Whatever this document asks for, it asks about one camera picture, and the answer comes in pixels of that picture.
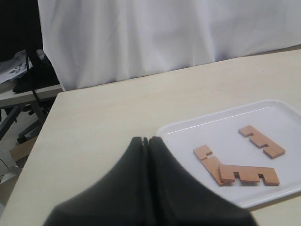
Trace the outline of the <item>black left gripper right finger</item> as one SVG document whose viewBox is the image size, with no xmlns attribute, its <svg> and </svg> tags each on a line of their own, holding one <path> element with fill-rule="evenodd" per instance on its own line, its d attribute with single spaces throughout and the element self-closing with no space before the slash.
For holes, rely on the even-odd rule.
<svg viewBox="0 0 301 226">
<path fill-rule="evenodd" d="M 191 176 L 163 140 L 148 144 L 148 177 L 158 226 L 255 226 L 252 214 Z"/>
</svg>

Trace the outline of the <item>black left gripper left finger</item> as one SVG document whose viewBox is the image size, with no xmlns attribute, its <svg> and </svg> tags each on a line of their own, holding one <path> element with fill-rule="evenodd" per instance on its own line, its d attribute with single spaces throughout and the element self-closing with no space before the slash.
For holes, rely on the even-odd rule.
<svg viewBox="0 0 301 226">
<path fill-rule="evenodd" d="M 115 166 L 98 182 L 57 205 L 46 226 L 148 225 L 147 139 L 132 138 Z"/>
</svg>

